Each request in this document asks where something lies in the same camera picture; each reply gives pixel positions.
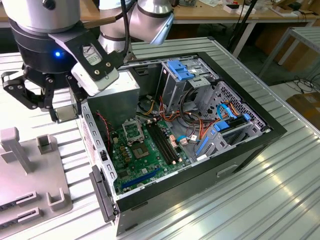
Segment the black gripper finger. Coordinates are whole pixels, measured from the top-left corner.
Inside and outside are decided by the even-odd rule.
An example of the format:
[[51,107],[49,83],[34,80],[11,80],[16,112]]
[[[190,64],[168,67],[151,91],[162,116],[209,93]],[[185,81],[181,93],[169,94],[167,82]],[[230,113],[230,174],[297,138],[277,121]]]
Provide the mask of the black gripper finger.
[[71,102],[77,116],[82,115],[82,102],[87,99],[88,94],[83,87],[79,86],[78,81],[72,74],[65,76],[66,82],[71,90]]
[[53,108],[55,79],[50,74],[40,74],[40,80],[44,80],[41,94],[35,94],[25,86],[26,74],[23,71],[8,71],[1,75],[3,89],[21,104],[30,110],[40,108],[49,112],[51,120],[58,122],[58,117]]

